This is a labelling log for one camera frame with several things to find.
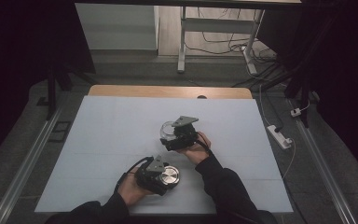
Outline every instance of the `wire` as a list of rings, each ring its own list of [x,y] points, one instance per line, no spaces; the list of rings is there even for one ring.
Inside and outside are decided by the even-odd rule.
[[[270,49],[270,48],[260,50],[260,52],[258,52],[258,57],[260,57],[261,52],[267,51],[267,50],[269,50],[269,49]]]
[[[217,19],[220,19],[220,18],[226,16],[226,15],[227,15],[227,11],[228,11],[229,9],[230,9],[230,8],[224,9],[224,10],[223,10],[223,15],[220,16],[220,17],[217,18]],[[202,16],[202,18],[205,18],[205,16],[203,15],[203,13],[201,12],[201,10],[200,10],[199,7],[197,7],[197,11],[199,12],[199,18],[201,18],[201,16]],[[241,13],[241,10],[238,12],[238,17],[237,17],[237,19],[240,17],[240,13]],[[232,37],[231,37],[231,39],[229,39],[229,40],[208,40],[208,39],[205,37],[205,33],[204,33],[204,32],[202,32],[202,37],[204,38],[205,42],[209,42],[209,43],[226,43],[226,42],[228,42],[228,47],[229,47],[229,43],[232,42],[232,41],[244,41],[244,40],[249,40],[249,38],[244,38],[244,39],[232,39]]]
[[[261,73],[259,73],[259,76],[262,76],[262,75],[263,75],[265,72],[267,72],[274,64],[272,64],[272,65],[270,65],[269,67],[267,67],[266,69],[264,69]],[[244,84],[244,83],[246,83],[246,82],[252,81],[252,80],[254,80],[254,79],[255,79],[255,77],[251,77],[251,78],[249,78],[249,79],[247,79],[247,80],[244,80],[244,81],[242,81],[242,82],[238,82],[238,83],[232,85],[231,88],[237,87],[237,86],[239,86],[239,85],[241,85],[241,84]]]
[[[274,111],[275,116],[278,118],[278,120],[279,120],[279,122],[280,122],[280,124],[281,124],[281,127],[279,127],[279,130],[281,130],[281,129],[283,129],[283,126],[284,126],[283,121],[282,121],[282,119],[281,119],[281,116],[279,116],[277,110],[275,109],[275,106],[274,106],[274,105],[272,104],[272,102],[270,101],[269,95],[268,95],[267,93],[266,93],[266,96],[267,96],[267,100],[268,100],[269,104],[272,105],[272,110]]]
[[[232,52],[242,52],[243,50],[241,49],[241,47],[246,47],[247,46],[247,42],[246,43],[243,43],[243,44],[235,44],[235,45],[228,45],[229,49],[232,51]]]
[[[118,188],[120,187],[120,184],[121,182],[123,182],[124,178],[131,173],[131,171],[133,170],[133,168],[135,168],[135,166],[137,166],[138,164],[140,164],[141,162],[143,161],[150,161],[150,160],[153,160],[154,158],[153,157],[144,157],[143,159],[137,161],[135,164],[133,164],[133,166],[126,172],[124,173],[121,178],[118,180],[118,182],[116,183],[116,187],[115,187],[115,191],[114,192],[117,192],[118,191]]]
[[[266,115],[264,114],[263,102],[261,101],[261,85],[259,86],[259,97],[260,97],[260,105],[261,105],[261,112],[263,113],[263,118],[266,121],[266,123],[268,124],[268,126],[271,126],[271,124],[269,123],[269,121],[266,118]]]
[[[310,106],[310,100],[308,100],[308,105],[306,107],[300,109],[300,111],[303,111],[303,110],[307,109],[309,106]]]
[[[200,85],[199,83],[197,83],[197,82],[195,82],[193,80],[188,80],[188,82],[193,83],[196,86],[203,87],[202,85]]]
[[[269,70],[265,75],[264,75],[264,79],[266,80],[266,81],[270,81],[271,79],[267,79],[267,77],[269,77],[270,75],[272,75],[273,73],[274,73],[274,71],[276,70],[276,69],[278,69],[279,67],[280,67],[281,65],[279,64],[279,63],[274,63],[274,64],[272,64],[270,67],[272,67],[272,69],[271,70]],[[280,73],[278,73],[278,75],[276,76],[276,77],[278,77],[280,74],[282,74],[284,72],[284,70],[282,70]],[[256,81],[254,84],[252,84],[250,87],[249,87],[249,89],[250,89],[250,91],[254,91],[253,89],[252,89],[252,87],[254,86],[254,85],[256,85],[256,84],[258,84],[260,81]]]
[[[202,138],[202,140],[204,140],[205,145],[209,148],[208,143],[206,142],[205,138],[200,133],[197,133],[197,134]]]
[[[283,175],[282,179],[284,179],[286,177],[287,173],[289,172],[290,167],[292,166],[293,160],[295,159],[295,155],[296,155],[296,142],[295,142],[295,139],[293,139],[293,138],[290,138],[290,139],[293,141],[293,145],[294,145],[293,157],[292,157],[292,160],[289,163],[289,166],[286,169],[286,172],[284,172],[284,175]]]
[[[271,81],[271,79],[266,79],[266,78],[262,78],[262,77],[254,77],[254,76],[252,76],[252,75],[251,75],[251,72],[249,71],[248,66],[245,66],[245,67],[246,67],[246,71],[248,72],[248,75],[249,75],[250,77],[253,77],[253,78],[256,78],[256,79],[260,79],[260,80],[265,80],[265,81]]]
[[[260,57],[260,53],[259,53],[259,56],[257,57],[255,55],[255,51],[253,49],[251,49],[251,52],[253,53],[253,56],[250,55],[252,57],[253,60],[255,60],[256,62],[258,63],[273,63],[273,62],[276,62],[276,59],[274,57]]]
[[[194,49],[194,48],[189,47],[189,46],[186,44],[186,42],[185,42],[185,46],[186,46],[186,48],[188,48],[188,49],[198,50],[198,51],[202,51],[202,52],[206,52],[206,53],[211,53],[211,54],[226,54],[226,53],[230,53],[230,52],[231,52],[231,50],[223,51],[223,52],[211,52],[211,51],[208,51],[208,50],[205,50],[205,49]]]

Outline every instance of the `gray floor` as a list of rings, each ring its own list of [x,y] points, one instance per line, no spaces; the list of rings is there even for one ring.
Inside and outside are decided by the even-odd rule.
[[[183,75],[178,75],[175,58],[94,55],[97,75],[92,76],[103,84],[230,87],[249,78],[242,61],[241,58],[192,58],[187,60],[186,72]],[[257,66],[259,69],[266,67],[265,64]],[[65,105],[59,121],[72,122],[74,120],[82,97],[90,88],[88,83],[78,77],[71,77],[75,86],[69,94],[68,104]],[[46,97],[46,84],[46,81],[41,82],[31,88],[28,105],[0,147],[0,200],[45,122],[47,108],[36,106],[36,102],[40,97]],[[329,192],[324,187],[324,182],[313,165],[309,151],[298,132],[296,121],[289,115],[290,106],[287,99],[283,97],[283,89],[284,86],[279,85],[268,91],[270,102],[265,93],[262,95],[268,122],[279,124],[273,112],[274,106],[284,123],[282,133],[296,140],[295,159],[285,178],[295,212],[293,214],[277,214],[276,218],[279,223],[304,223],[301,218],[302,214],[308,223],[342,223]],[[260,103],[258,92],[254,92],[254,98]],[[298,101],[293,99],[291,103],[297,105]],[[345,144],[318,115],[315,100],[312,101],[309,112],[310,129],[358,220],[358,163]],[[57,134],[50,137],[55,140],[60,138],[61,136]],[[269,140],[277,163],[284,173],[292,159],[293,150],[283,151],[272,138]],[[34,208],[48,181],[49,174],[54,168],[62,146],[63,143],[47,142],[7,223],[43,223],[48,218],[49,214],[34,213]],[[167,219],[166,223],[179,222]]]

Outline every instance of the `black sleeve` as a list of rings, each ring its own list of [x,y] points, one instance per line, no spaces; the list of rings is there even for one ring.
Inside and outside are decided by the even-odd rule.
[[[263,223],[240,177],[223,168],[214,155],[200,162],[196,170],[216,205],[219,223]]]
[[[115,193],[104,206],[99,202],[83,203],[72,210],[62,224],[121,223],[128,216],[127,205],[121,195]]]

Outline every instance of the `shiny metal part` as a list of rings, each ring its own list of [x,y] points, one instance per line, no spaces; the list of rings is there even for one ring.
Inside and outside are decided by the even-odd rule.
[[[173,189],[179,183],[179,170],[173,166],[166,166],[165,172],[159,176],[159,179]]]

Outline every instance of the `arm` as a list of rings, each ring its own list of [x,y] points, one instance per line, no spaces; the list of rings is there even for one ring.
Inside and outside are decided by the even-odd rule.
[[[211,146],[205,134],[200,133],[199,140]],[[234,171],[223,168],[214,155],[209,155],[198,144],[179,152],[197,165],[196,171],[202,175],[205,192],[216,205],[219,223],[262,224],[245,186]]]
[[[100,224],[100,223],[120,223],[129,214],[129,206],[139,202],[145,195],[152,192],[140,188],[136,184],[134,168],[121,183],[109,201],[101,206],[99,202],[83,203],[72,210],[63,220],[62,224]]]

